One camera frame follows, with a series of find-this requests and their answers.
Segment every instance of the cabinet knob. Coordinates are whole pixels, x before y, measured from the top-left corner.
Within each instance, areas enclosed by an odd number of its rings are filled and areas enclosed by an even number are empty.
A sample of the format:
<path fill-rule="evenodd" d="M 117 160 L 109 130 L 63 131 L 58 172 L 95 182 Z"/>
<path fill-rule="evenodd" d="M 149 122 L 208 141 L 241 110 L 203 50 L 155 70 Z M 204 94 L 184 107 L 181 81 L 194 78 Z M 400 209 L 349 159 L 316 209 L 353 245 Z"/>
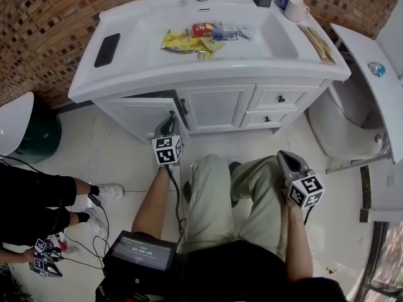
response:
<path fill-rule="evenodd" d="M 184 99 L 184 98 L 181 98 L 181 104 L 182 104 L 183 113 L 184 113 L 185 115 L 188 115 L 188 114 L 189 114 L 189 111 L 186 109 L 186 105 L 184 105 L 185 102 L 186 102 L 185 99 Z"/>

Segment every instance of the smartphone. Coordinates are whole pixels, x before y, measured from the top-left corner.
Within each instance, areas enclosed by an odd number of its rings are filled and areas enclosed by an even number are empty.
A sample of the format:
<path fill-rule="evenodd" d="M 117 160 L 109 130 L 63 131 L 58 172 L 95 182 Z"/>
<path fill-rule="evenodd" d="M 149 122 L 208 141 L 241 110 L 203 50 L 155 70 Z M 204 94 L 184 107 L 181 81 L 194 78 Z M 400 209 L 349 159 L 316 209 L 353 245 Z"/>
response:
<path fill-rule="evenodd" d="M 120 34 L 115 33 L 114 35 L 107 36 L 104 38 L 101 48 L 99 49 L 98 55 L 96 56 L 94 67 L 101 67 L 112 63 L 113 56 L 118 46 L 120 39 Z"/>

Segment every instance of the drawer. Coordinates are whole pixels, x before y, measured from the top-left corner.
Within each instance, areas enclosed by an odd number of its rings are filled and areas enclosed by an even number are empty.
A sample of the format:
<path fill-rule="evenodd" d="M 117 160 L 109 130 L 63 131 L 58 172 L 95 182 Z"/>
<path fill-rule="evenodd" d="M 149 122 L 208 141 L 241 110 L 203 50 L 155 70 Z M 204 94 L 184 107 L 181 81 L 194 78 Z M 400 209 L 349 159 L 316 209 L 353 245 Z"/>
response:
<path fill-rule="evenodd" d="M 287 111 L 250 112 L 246 111 L 241 128 L 279 128 Z"/>
<path fill-rule="evenodd" d="M 297 109 L 310 90 L 318 86 L 258 85 L 248 111 L 264 109 Z"/>

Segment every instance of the hand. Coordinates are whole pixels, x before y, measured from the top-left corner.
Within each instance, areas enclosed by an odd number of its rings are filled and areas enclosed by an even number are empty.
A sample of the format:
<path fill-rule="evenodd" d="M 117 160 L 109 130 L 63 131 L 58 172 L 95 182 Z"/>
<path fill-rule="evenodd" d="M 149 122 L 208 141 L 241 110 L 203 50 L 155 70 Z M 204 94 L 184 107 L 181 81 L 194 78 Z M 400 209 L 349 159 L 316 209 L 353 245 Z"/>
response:
<path fill-rule="evenodd" d="M 25 262 L 33 264 L 35 259 L 35 249 L 27 249 L 25 252 L 23 252 L 23 257 Z"/>
<path fill-rule="evenodd" d="M 287 206 L 288 215 L 293 215 L 297 218 L 303 218 L 304 214 L 302 213 L 302 209 L 290 198 L 285 200 L 285 204 Z"/>

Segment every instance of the screen display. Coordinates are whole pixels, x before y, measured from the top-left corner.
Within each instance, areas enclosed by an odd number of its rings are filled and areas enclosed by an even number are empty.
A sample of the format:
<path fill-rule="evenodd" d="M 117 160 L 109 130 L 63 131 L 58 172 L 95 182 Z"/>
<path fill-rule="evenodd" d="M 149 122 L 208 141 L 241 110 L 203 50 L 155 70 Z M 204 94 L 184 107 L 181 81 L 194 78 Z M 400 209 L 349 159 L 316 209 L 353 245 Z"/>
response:
<path fill-rule="evenodd" d="M 112 256 L 131 263 L 165 271 L 171 248 L 145 243 L 128 237 L 122 237 Z"/>

